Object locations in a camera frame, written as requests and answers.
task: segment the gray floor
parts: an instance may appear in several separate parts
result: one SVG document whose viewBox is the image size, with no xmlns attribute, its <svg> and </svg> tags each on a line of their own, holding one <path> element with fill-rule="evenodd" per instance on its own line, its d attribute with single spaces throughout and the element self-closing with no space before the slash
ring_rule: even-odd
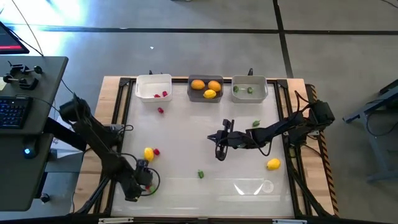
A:
<svg viewBox="0 0 398 224">
<path fill-rule="evenodd" d="M 3 22 L 23 24 L 4 1 Z M 270 0 L 18 0 L 32 24 L 83 27 L 276 29 Z M 379 0 L 280 0 L 285 29 L 398 30 L 398 9 Z M 41 8 L 38 14 L 32 9 Z M 16 32 L 35 45 L 26 26 Z M 105 75 L 154 72 L 172 75 L 247 74 L 285 78 L 278 34 L 143 34 L 42 32 L 34 28 L 45 55 L 66 55 L 64 80 L 95 108 Z M 361 125 L 341 117 L 374 97 L 397 78 L 398 36 L 287 35 L 295 78 L 317 87 L 337 120 L 326 129 L 335 189 L 342 217 L 398 222 L 396 181 L 366 183 L 376 171 L 373 152 Z M 70 99 L 61 87 L 57 104 Z M 79 158 L 71 158 L 78 165 Z M 67 162 L 60 162 L 65 167 Z M 0 219 L 63 215 L 77 174 L 54 173 L 46 183 L 53 202 L 34 202 L 24 213 L 0 213 Z"/>
</svg>

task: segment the keyboard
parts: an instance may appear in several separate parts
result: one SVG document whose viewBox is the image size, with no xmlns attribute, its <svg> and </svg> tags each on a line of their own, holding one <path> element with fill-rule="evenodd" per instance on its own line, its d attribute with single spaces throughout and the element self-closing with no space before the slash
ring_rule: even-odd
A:
<svg viewBox="0 0 398 224">
<path fill-rule="evenodd" d="M 0 96 L 0 129 L 22 129 L 31 104 L 31 97 Z"/>
</svg>

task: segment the metal stand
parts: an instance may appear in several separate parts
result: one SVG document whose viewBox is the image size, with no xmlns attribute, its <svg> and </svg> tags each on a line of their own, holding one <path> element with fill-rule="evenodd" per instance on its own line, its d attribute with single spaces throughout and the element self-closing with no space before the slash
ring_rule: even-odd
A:
<svg viewBox="0 0 398 224">
<path fill-rule="evenodd" d="M 39 187 L 37 189 L 35 198 L 40 199 L 43 203 L 49 202 L 50 201 L 50 196 L 46 193 L 43 193 L 43 187 L 44 187 L 44 183 L 45 180 L 47 178 L 47 172 L 43 173 L 42 179 L 40 181 Z"/>
<path fill-rule="evenodd" d="M 371 134 L 366 128 L 368 125 L 369 115 L 371 113 L 398 98 L 398 83 L 396 83 L 395 86 L 392 86 L 392 84 L 393 83 L 387 86 L 389 87 L 388 89 L 386 89 L 387 87 L 383 88 L 381 90 L 382 95 L 377 97 L 375 100 L 369 102 L 368 104 L 357 110 L 355 113 L 352 113 L 343 118 L 343 121 L 347 124 L 359 118 L 360 122 L 362 122 L 362 124 L 364 125 L 366 134 L 368 135 L 380 169 L 378 173 L 370 175 L 368 177 L 368 182 L 398 177 L 398 170 L 392 170 L 392 165 L 388 159 L 389 155 L 387 149 L 379 147 L 379 144 L 377 143 L 377 136 Z"/>
</svg>

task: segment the yellow lemon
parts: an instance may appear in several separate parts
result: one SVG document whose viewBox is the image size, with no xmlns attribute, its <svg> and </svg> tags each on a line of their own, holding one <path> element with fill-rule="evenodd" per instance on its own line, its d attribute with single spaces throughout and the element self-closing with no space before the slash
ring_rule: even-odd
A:
<svg viewBox="0 0 398 224">
<path fill-rule="evenodd" d="M 214 97 L 216 97 L 216 95 L 217 93 L 214 90 L 206 90 L 203 94 L 206 99 L 213 99 Z"/>
<path fill-rule="evenodd" d="M 191 82 L 191 87 L 194 90 L 201 90 L 205 87 L 205 83 L 202 80 L 194 80 Z"/>
<path fill-rule="evenodd" d="M 144 159 L 148 160 L 149 162 L 154 159 L 154 150 L 152 148 L 146 147 L 144 149 Z"/>
<path fill-rule="evenodd" d="M 214 90 L 214 91 L 220 91 L 221 90 L 221 85 L 218 83 L 218 81 L 210 81 L 208 84 L 209 89 Z"/>
<path fill-rule="evenodd" d="M 280 160 L 278 159 L 271 159 L 267 162 L 267 169 L 269 170 L 276 170 L 280 167 Z"/>
</svg>

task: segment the gray bowl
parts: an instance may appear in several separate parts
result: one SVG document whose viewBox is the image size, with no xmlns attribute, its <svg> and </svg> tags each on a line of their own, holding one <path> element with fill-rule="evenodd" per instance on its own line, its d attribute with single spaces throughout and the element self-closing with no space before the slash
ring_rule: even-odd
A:
<svg viewBox="0 0 398 224">
<path fill-rule="evenodd" d="M 191 83 L 194 80 L 202 80 L 205 83 L 205 87 L 202 90 L 194 90 L 191 88 Z M 218 83 L 221 85 L 221 90 L 216 92 L 217 95 L 213 99 L 206 99 L 203 94 L 205 93 L 206 90 L 209 88 L 207 87 L 207 84 L 210 81 L 218 81 Z M 219 75 L 190 75 L 188 77 L 188 96 L 189 100 L 192 102 L 202 102 L 202 103 L 218 103 L 221 100 L 221 97 L 223 96 L 223 91 L 224 91 L 224 79 L 223 77 Z"/>
</svg>

